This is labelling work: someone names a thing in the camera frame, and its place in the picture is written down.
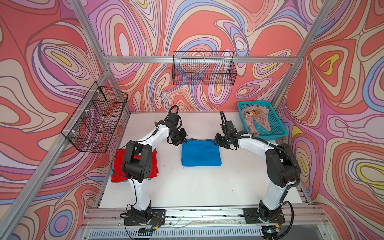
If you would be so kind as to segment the blue t shirt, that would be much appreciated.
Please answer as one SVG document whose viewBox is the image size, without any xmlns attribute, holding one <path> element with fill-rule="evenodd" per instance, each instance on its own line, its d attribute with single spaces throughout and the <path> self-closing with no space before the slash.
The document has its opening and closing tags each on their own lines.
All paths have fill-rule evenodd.
<svg viewBox="0 0 384 240">
<path fill-rule="evenodd" d="M 183 167 L 219 167 L 222 165 L 220 148 L 214 140 L 189 139 L 182 145 Z"/>
</svg>

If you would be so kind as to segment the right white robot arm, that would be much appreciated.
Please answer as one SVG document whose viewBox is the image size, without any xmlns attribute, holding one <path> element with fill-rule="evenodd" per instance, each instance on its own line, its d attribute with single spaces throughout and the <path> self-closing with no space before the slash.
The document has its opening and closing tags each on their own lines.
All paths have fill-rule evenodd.
<svg viewBox="0 0 384 240">
<path fill-rule="evenodd" d="M 225 113 L 220 112 L 222 134 L 215 136 L 215 145 L 236 151 L 245 149 L 259 156 L 265 156 L 269 185 L 263 199 L 256 209 L 244 209 L 241 217 L 247 221 L 261 223 L 284 222 L 282 206 L 288 205 L 294 211 L 292 203 L 285 200 L 289 189 L 298 186 L 301 169 L 287 144 L 275 145 L 245 131 L 237 131 Z"/>
</svg>

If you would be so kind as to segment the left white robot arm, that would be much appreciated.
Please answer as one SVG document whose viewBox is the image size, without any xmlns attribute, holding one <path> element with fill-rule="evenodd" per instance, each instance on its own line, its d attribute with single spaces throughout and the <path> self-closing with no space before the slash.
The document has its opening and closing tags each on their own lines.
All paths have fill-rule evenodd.
<svg viewBox="0 0 384 240">
<path fill-rule="evenodd" d="M 126 224 L 148 225 L 157 221 L 163 223 L 159 214 L 152 214 L 152 202 L 147 191 L 147 180 L 153 169 L 153 152 L 164 140 L 168 144 L 179 146 L 187 143 L 188 136 L 182 128 L 179 107 L 174 105 L 164 120 L 155 123 L 155 128 L 137 141 L 129 141 L 125 147 L 122 172 L 128 178 L 134 203 L 126 213 Z"/>
</svg>

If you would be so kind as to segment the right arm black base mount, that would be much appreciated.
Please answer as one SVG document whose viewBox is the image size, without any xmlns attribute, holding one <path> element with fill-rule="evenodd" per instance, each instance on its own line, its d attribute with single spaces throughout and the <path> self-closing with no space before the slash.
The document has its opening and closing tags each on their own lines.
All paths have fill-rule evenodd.
<svg viewBox="0 0 384 240">
<path fill-rule="evenodd" d="M 282 204 L 277 208 L 270 210 L 263 200 L 260 200 L 257 208 L 243 208 L 243 213 L 239 215 L 244 217 L 247 224 L 279 224 L 286 222 L 282 212 Z"/>
</svg>

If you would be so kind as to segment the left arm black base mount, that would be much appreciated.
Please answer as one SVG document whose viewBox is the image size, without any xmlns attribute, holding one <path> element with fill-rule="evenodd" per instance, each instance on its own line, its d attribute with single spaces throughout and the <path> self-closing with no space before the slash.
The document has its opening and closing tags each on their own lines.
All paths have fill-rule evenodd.
<svg viewBox="0 0 384 240">
<path fill-rule="evenodd" d="M 166 209 L 152 209 L 151 204 L 144 211 L 129 207 L 121 217 L 125 226 L 161 227 L 165 223 Z"/>
</svg>

